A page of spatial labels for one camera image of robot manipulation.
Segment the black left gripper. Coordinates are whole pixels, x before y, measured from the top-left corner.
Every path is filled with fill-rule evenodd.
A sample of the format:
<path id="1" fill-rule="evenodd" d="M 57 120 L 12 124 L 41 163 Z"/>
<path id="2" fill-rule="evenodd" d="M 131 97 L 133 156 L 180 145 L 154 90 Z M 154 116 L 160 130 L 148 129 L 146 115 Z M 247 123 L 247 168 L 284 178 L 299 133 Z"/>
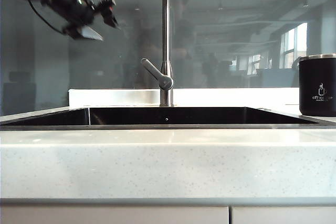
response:
<path id="1" fill-rule="evenodd" d="M 69 23 L 76 25 L 91 24 L 94 17 L 101 14 L 105 24 L 118 29 L 119 24 L 113 13 L 115 0 L 102 0 L 101 4 L 95 4 L 91 0 L 51 0 L 51 9 Z M 103 37 L 89 26 L 69 25 L 63 28 L 63 32 L 74 40 L 103 41 Z"/>

